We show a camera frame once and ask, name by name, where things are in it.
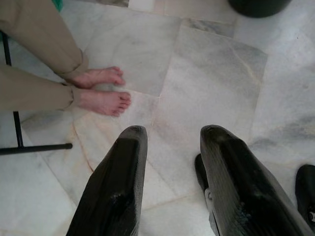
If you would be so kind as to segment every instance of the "black trash bin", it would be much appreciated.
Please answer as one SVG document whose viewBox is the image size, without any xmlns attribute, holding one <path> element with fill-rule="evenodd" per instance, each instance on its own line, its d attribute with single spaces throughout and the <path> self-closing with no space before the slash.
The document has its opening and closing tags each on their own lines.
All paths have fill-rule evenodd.
<svg viewBox="0 0 315 236">
<path fill-rule="evenodd" d="M 283 10 L 291 0 L 228 0 L 240 14 L 249 17 L 272 16 Z"/>
</svg>

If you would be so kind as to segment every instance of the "rolled-up trouser cuff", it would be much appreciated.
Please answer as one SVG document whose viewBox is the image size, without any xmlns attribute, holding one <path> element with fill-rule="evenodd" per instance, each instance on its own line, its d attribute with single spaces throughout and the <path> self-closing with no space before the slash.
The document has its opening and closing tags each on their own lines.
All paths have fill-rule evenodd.
<svg viewBox="0 0 315 236">
<path fill-rule="evenodd" d="M 89 67 L 89 59 L 82 51 L 81 51 L 81 55 L 82 55 L 82 63 L 77 68 L 75 68 L 71 72 L 66 72 L 66 73 L 61 73 L 61 74 L 56 73 L 56 74 L 67 81 L 86 72 Z"/>
<path fill-rule="evenodd" d="M 77 107 L 79 105 L 82 89 L 79 89 L 79 88 L 77 88 L 73 85 L 69 85 L 69 84 L 63 84 L 63 85 L 69 86 L 71 88 L 73 100 L 69 106 L 67 106 L 66 108 L 64 108 L 62 110 L 63 111 L 71 110 L 72 108 Z"/>
</svg>

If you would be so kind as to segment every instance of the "black shoe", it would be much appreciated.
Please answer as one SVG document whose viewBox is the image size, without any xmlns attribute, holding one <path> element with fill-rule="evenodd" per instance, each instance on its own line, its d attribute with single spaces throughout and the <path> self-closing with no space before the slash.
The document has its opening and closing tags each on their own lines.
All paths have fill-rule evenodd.
<svg viewBox="0 0 315 236">
<path fill-rule="evenodd" d="M 300 214 L 315 232 L 315 166 L 304 165 L 296 174 L 295 195 Z"/>
<path fill-rule="evenodd" d="M 209 184 L 207 180 L 206 169 L 201 159 L 201 154 L 197 155 L 195 158 L 195 170 L 196 170 L 198 183 L 200 187 L 202 188 L 202 191 L 205 192 L 205 190 L 209 188 Z"/>
</svg>

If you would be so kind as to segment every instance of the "beige trousers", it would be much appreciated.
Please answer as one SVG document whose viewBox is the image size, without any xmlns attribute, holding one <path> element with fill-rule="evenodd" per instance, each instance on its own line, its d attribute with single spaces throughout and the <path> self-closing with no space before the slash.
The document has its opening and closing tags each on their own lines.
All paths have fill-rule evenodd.
<svg viewBox="0 0 315 236">
<path fill-rule="evenodd" d="M 65 80 L 88 68 L 52 0 L 0 0 L 0 30 Z M 0 110 L 63 110 L 75 106 L 79 96 L 74 86 L 0 65 Z"/>
</svg>

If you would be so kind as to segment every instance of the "bare foot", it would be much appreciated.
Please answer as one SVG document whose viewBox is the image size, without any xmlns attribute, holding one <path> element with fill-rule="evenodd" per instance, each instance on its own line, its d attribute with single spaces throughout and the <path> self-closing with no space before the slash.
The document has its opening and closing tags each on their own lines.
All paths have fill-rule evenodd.
<svg viewBox="0 0 315 236">
<path fill-rule="evenodd" d="M 97 84 L 113 83 L 115 85 L 124 85 L 122 79 L 123 71 L 117 67 L 109 67 L 106 69 L 91 69 L 87 72 L 73 78 L 72 84 L 81 89 L 91 89 Z"/>
<path fill-rule="evenodd" d="M 119 117 L 131 104 L 127 92 L 82 90 L 79 107 L 102 115 Z"/>
</svg>

